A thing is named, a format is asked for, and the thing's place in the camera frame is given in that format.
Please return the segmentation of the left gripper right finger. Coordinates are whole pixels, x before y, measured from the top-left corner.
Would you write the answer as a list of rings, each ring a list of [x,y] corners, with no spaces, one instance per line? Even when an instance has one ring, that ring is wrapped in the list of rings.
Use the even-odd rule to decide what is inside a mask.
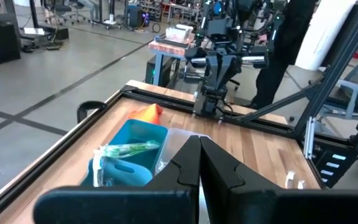
[[[201,181],[210,224],[272,224],[278,185],[210,138],[201,138]]]

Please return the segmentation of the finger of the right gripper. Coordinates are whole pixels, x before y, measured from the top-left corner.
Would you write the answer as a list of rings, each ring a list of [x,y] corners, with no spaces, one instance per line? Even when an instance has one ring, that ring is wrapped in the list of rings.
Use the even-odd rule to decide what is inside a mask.
[[[210,72],[209,85],[213,90],[221,89],[224,85],[225,69],[221,57],[209,58]]]
[[[237,57],[233,57],[231,60],[231,64],[229,66],[229,69],[227,71],[227,80],[229,82],[232,82],[236,86],[240,86],[240,83],[238,81],[233,80],[232,78],[237,75],[241,71],[241,63]]]

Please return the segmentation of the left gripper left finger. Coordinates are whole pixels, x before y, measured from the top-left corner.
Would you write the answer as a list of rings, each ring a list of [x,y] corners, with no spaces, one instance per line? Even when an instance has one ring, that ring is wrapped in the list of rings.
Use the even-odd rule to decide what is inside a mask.
[[[198,223],[201,141],[190,136],[147,185],[151,202],[147,223]]]

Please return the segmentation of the clear plastic bin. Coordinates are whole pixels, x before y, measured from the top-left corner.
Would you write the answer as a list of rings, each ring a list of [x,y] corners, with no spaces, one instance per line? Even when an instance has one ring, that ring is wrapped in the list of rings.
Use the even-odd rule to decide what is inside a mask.
[[[184,129],[170,128],[168,130],[167,137],[165,138],[163,147],[155,165],[155,175],[165,168],[184,143],[187,142],[190,136],[205,136],[210,138],[208,135],[194,133]]]

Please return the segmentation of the person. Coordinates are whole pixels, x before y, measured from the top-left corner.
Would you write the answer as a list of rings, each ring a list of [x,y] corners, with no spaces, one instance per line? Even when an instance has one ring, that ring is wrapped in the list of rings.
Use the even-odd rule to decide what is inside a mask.
[[[256,79],[257,93],[250,107],[259,110],[271,105],[289,65],[294,65],[309,28],[318,0],[290,0],[284,10],[284,21],[275,35],[274,51],[268,67]]]

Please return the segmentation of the white box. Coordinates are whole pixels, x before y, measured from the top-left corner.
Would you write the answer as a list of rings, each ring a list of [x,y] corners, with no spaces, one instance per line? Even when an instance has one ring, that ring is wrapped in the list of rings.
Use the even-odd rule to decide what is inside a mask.
[[[165,35],[168,40],[184,42],[192,31],[193,26],[176,24],[174,26],[166,28]]]

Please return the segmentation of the blue-legged wooden table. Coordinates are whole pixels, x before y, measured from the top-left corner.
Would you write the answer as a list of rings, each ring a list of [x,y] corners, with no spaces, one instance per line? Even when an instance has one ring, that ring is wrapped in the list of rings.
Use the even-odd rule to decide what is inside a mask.
[[[159,86],[164,56],[185,60],[185,48],[177,47],[172,44],[163,44],[161,42],[157,42],[156,40],[151,41],[148,47],[149,50],[155,53],[155,69],[152,84]]]

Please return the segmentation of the teal plastic bin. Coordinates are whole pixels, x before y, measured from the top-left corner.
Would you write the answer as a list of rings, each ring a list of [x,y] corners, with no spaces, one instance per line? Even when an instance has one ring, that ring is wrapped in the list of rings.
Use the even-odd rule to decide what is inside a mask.
[[[102,187],[141,187],[150,182],[154,177],[157,158],[160,155],[167,133],[168,129],[160,125],[135,119],[127,120],[107,144],[116,145],[157,141],[161,146],[157,150],[143,152],[123,159],[106,157],[103,176],[104,185]],[[88,163],[88,171],[80,184],[81,186],[94,187],[92,163],[93,158]]]

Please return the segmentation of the orange bin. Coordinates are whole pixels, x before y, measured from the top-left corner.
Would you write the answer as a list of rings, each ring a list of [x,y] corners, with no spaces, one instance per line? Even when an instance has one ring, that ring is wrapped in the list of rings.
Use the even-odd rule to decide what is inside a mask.
[[[163,113],[163,108],[158,104],[154,103],[141,110],[132,112],[128,118],[136,119],[146,123],[152,123],[160,125],[160,115]]]

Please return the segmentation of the black computer case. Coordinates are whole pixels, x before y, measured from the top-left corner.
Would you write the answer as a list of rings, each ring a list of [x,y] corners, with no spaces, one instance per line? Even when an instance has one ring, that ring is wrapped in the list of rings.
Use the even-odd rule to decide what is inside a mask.
[[[145,82],[148,84],[154,83],[155,75],[155,59],[156,56],[152,57],[146,64]],[[159,85],[167,86],[170,82],[170,73],[172,63],[175,61],[173,57],[163,56],[162,67],[160,69]]]

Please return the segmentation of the white round pillar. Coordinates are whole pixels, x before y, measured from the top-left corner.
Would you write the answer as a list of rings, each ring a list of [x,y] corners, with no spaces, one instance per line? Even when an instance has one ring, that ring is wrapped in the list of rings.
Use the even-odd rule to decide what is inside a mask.
[[[316,71],[322,64],[357,0],[320,0],[295,66]]]

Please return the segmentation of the black table clamp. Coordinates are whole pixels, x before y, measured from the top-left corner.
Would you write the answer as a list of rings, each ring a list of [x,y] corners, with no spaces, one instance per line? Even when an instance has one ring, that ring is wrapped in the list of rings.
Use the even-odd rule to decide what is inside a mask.
[[[95,114],[91,117],[100,117],[108,108],[108,105],[101,101],[85,101],[81,103],[76,109],[77,123],[81,123],[88,117],[88,111],[94,110]]]

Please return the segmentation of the office chair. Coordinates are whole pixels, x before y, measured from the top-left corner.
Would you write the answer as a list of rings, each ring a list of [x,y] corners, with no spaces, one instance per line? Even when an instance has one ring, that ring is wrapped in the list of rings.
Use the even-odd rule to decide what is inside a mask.
[[[74,22],[80,22],[82,18],[84,21],[88,18],[80,14],[80,9],[83,9],[84,5],[78,0],[64,0],[63,4],[57,4],[53,2],[53,6],[50,9],[51,15],[45,18],[45,22],[52,23],[53,21],[59,25],[63,25],[67,21],[70,21],[73,25]]]

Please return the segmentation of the silver frame bracket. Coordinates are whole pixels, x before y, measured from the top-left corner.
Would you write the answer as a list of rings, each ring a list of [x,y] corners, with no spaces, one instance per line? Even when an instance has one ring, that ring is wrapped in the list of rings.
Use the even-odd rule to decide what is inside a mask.
[[[313,155],[313,143],[314,143],[314,130],[315,130],[316,119],[309,117],[306,129],[305,129],[305,140],[303,144],[303,155],[306,159],[311,160]]]

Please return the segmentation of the grey steel table frame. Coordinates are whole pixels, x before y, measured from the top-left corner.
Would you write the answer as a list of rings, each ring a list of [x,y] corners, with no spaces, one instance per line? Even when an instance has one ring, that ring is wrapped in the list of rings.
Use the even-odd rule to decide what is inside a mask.
[[[358,64],[336,86],[326,98],[319,112],[320,118],[335,117],[358,120]]]

